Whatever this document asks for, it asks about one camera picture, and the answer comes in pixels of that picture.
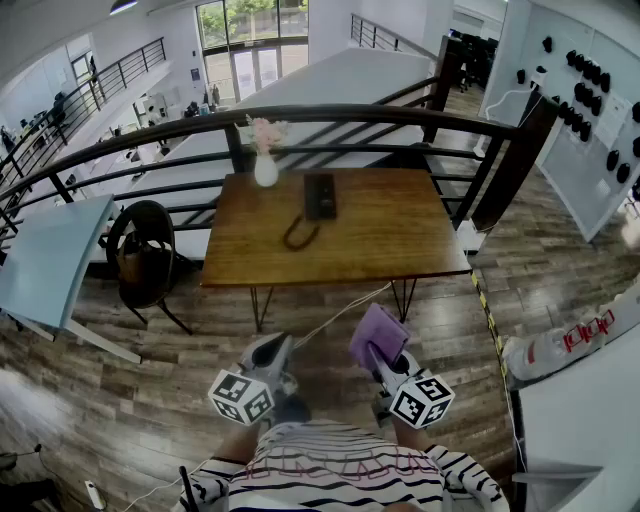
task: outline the white vase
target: white vase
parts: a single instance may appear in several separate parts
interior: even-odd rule
[[[253,170],[256,183],[261,187],[270,187],[278,181],[278,168],[270,154],[258,155]]]

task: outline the table leg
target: table leg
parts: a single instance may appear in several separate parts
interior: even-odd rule
[[[265,302],[264,308],[262,309],[262,315],[260,315],[260,309],[258,304],[258,290],[255,287],[251,288],[251,307],[253,308],[253,318],[256,322],[256,332],[262,332],[262,322],[264,322],[264,315],[267,314],[267,308],[269,307],[269,301],[271,300],[271,295],[273,294],[273,286],[269,289],[269,295],[267,295],[267,302]]]
[[[411,292],[409,293],[409,299],[407,300],[407,280],[402,280],[402,307],[400,307],[400,301],[398,300],[396,287],[393,284],[393,281],[391,281],[391,289],[393,290],[393,296],[396,299],[396,305],[398,306],[398,312],[400,313],[400,323],[405,323],[407,321],[407,314],[409,313],[409,306],[411,306],[411,299],[413,298],[413,291],[416,288],[417,281],[417,278],[413,280]]]
[[[94,345],[106,350],[107,352],[111,352],[112,354],[122,357],[127,361],[131,361],[132,363],[140,364],[142,358],[138,354],[134,354],[129,350],[122,348],[119,345],[116,345],[112,341],[104,339],[99,334],[96,334],[93,331],[90,331],[85,326],[80,325],[73,319],[69,319],[67,322],[66,328],[71,331],[73,334],[80,336],[83,340],[87,340],[89,343],[93,343]]]
[[[39,334],[40,336],[42,336],[45,340],[49,340],[49,341],[56,341],[56,337],[45,331],[42,327],[40,327],[38,324],[32,322],[31,320],[24,318],[20,315],[16,315],[14,313],[11,313],[9,315],[11,318],[13,318],[14,320],[16,320],[17,322],[20,322],[22,325],[24,325],[27,329],[32,330],[33,332],[35,332],[36,334]]]

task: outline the ceiling light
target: ceiling light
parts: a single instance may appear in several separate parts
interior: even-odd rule
[[[138,0],[116,0],[111,6],[110,16],[126,11],[138,3]]]

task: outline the white cable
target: white cable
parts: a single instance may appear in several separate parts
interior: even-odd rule
[[[355,308],[357,306],[360,306],[361,304],[364,304],[365,302],[367,302],[369,299],[372,299],[373,297],[375,297],[376,295],[378,295],[379,293],[383,292],[384,290],[386,290],[387,288],[389,288],[389,286],[391,286],[391,283],[387,283],[385,286],[383,286],[382,288],[371,292],[367,295],[365,295],[364,297],[360,297],[359,299],[354,300],[351,304],[349,304],[348,306],[346,306],[344,309],[342,309],[339,313],[335,314],[334,316],[332,316],[329,320],[327,320],[325,323],[323,323],[320,327],[315,328],[313,331],[311,331],[309,334],[307,334],[304,338],[298,340],[296,342],[296,344],[294,345],[294,349],[296,348],[300,348],[301,346],[303,346],[307,341],[309,341],[311,338],[313,338],[316,334],[318,334],[322,329],[324,329],[325,327],[327,327],[329,324],[331,324],[336,318],[338,318],[340,315],[342,315],[343,313],[345,313],[346,311],[349,311],[352,308]]]
[[[193,475],[196,471],[198,471],[202,466],[204,466],[204,465],[205,465],[207,462],[209,462],[210,460],[211,460],[211,459],[203,460],[203,461],[198,465],[198,467],[197,467],[196,469],[194,469],[193,471],[191,471],[189,474],[190,474],[190,475]],[[140,496],[139,498],[136,498],[135,500],[133,500],[133,501],[131,502],[131,504],[130,504],[127,508],[125,508],[122,512],[127,512],[127,510],[129,510],[131,507],[133,507],[133,506],[134,506],[136,503],[138,503],[140,500],[143,500],[143,499],[145,499],[145,498],[148,498],[149,496],[151,496],[151,495],[152,495],[154,492],[156,492],[157,490],[160,490],[160,489],[167,489],[167,488],[169,488],[169,487],[173,487],[174,485],[176,485],[178,482],[181,482],[181,481],[182,481],[182,477],[181,477],[181,478],[178,478],[177,480],[173,481],[173,482],[172,482],[172,483],[170,483],[170,484],[167,484],[167,485],[161,485],[161,486],[159,486],[159,487],[156,487],[155,489],[151,490],[150,492],[148,492],[148,493],[147,493],[147,494],[145,494],[144,496]]]
[[[489,111],[502,105],[502,103],[504,102],[504,100],[507,99],[507,96],[509,96],[509,94],[524,94],[524,93],[531,94],[531,92],[534,90],[535,90],[535,87],[530,87],[529,89],[511,89],[510,91],[505,92],[502,95],[502,98],[500,98],[500,101],[498,101],[497,103],[494,103],[493,105],[489,105],[487,108],[484,109],[484,116],[487,118],[488,121],[491,121],[491,116],[489,115]],[[478,143],[473,148],[474,153],[476,153],[478,156],[484,157],[484,151],[482,151],[482,146],[484,145],[485,140],[487,140],[486,135],[480,135],[480,138],[478,139]]]
[[[311,338],[313,338],[316,334],[318,334],[322,329],[324,329],[325,327],[327,327],[329,324],[331,324],[336,318],[338,318],[340,315],[342,315],[344,312],[355,308],[357,306],[360,306],[361,304],[364,304],[365,302],[367,302],[369,299],[372,299],[373,297],[375,297],[376,295],[378,295],[379,293],[383,292],[384,290],[386,290],[387,288],[389,288],[389,286],[391,286],[391,283],[387,283],[385,286],[383,286],[382,288],[380,288],[379,290],[376,290],[374,292],[368,293],[367,295],[365,295],[364,297],[360,297],[359,299],[354,300],[353,302],[351,302],[351,304],[349,304],[347,307],[345,307],[344,309],[342,309],[339,313],[335,314],[334,316],[332,316],[329,320],[327,320],[325,323],[323,323],[320,327],[317,327],[316,329],[314,329],[313,331],[311,331],[309,334],[307,334],[304,338],[302,338],[301,340],[299,340],[295,346],[294,349],[296,348],[300,348],[302,345],[304,345],[307,341],[309,341]],[[203,460],[202,463],[200,465],[198,465],[198,467],[196,469],[194,469],[193,471],[191,471],[189,474],[193,475],[196,471],[198,471],[202,466],[204,466],[210,459],[207,460]],[[151,496],[154,492],[156,492],[159,489],[167,489],[169,487],[173,487],[174,485],[176,485],[178,482],[180,482],[182,480],[182,478],[178,478],[176,479],[174,482],[167,484],[167,485],[161,485],[159,487],[156,487],[155,489],[151,490],[150,492],[148,492],[147,494],[145,494],[144,496],[140,496],[139,498],[136,498],[135,500],[133,500],[131,502],[131,504],[125,508],[122,512],[127,512],[131,507],[133,507],[138,501],[143,500],[145,498],[148,498],[149,496]]]

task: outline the glass door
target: glass door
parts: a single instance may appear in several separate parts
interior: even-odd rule
[[[262,89],[278,79],[278,55],[275,48],[255,51],[258,53],[259,85]]]
[[[258,89],[256,86],[256,73],[253,68],[253,51],[234,53],[233,62],[235,64],[238,95],[240,96],[240,101],[242,101]]]

